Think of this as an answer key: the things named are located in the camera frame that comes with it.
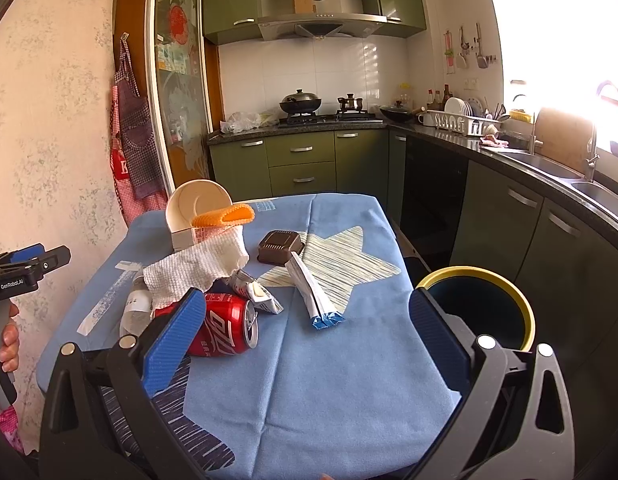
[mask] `tile backsplash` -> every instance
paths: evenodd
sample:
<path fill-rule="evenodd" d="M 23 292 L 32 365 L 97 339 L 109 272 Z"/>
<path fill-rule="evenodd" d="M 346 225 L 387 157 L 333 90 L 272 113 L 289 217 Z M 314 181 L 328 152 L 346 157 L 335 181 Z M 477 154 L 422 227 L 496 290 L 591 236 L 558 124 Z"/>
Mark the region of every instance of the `tile backsplash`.
<path fill-rule="evenodd" d="M 317 113 L 335 113 L 338 97 L 354 93 L 365 108 L 391 104 L 409 79 L 407 41 L 389 36 L 248 40 L 220 46 L 225 117 L 234 112 L 284 113 L 278 103 L 301 88 L 323 100 Z"/>

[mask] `hand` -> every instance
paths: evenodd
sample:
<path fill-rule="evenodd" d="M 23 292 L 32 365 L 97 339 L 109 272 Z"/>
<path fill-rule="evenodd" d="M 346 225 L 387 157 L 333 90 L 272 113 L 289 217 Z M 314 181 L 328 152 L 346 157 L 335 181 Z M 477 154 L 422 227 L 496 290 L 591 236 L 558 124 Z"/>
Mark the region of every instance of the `hand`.
<path fill-rule="evenodd" d="M 18 316 L 18 307 L 13 303 L 9 307 L 9 317 Z M 3 330 L 3 346 L 0 349 L 0 362 L 3 364 L 3 372 L 15 372 L 18 369 L 18 349 L 20 340 L 18 337 L 18 327 L 13 319 Z"/>

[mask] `white dish rack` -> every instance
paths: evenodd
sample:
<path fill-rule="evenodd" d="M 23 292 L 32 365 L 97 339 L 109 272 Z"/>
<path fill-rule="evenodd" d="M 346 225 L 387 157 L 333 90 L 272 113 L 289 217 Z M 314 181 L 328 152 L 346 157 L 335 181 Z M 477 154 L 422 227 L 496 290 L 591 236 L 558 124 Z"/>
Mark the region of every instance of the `white dish rack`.
<path fill-rule="evenodd" d="M 467 137 L 484 137 L 489 124 L 500 126 L 500 121 L 485 119 L 482 117 L 470 117 L 439 110 L 427 110 L 433 117 L 434 126 L 440 130 L 449 130 Z"/>

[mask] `red soda can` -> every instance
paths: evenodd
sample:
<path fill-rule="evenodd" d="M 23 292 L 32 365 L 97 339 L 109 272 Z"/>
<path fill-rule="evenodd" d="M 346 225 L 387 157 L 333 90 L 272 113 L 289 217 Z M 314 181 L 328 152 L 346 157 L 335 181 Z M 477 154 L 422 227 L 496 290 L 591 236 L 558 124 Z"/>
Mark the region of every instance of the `red soda can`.
<path fill-rule="evenodd" d="M 258 320 L 253 303 L 233 294 L 205 294 L 207 314 L 193 338 L 189 355 L 215 357 L 236 355 L 258 344 Z M 155 311 L 156 316 L 168 314 L 170 305 Z"/>

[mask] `wooden cutting board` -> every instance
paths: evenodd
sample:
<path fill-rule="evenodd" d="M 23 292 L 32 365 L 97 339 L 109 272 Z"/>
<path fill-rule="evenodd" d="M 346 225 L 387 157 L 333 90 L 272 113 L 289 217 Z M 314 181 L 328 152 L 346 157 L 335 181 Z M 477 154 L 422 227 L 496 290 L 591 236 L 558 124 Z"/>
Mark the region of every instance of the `wooden cutting board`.
<path fill-rule="evenodd" d="M 585 173 L 591 121 L 553 108 L 542 108 L 535 120 L 535 137 L 542 141 L 536 153 Z"/>

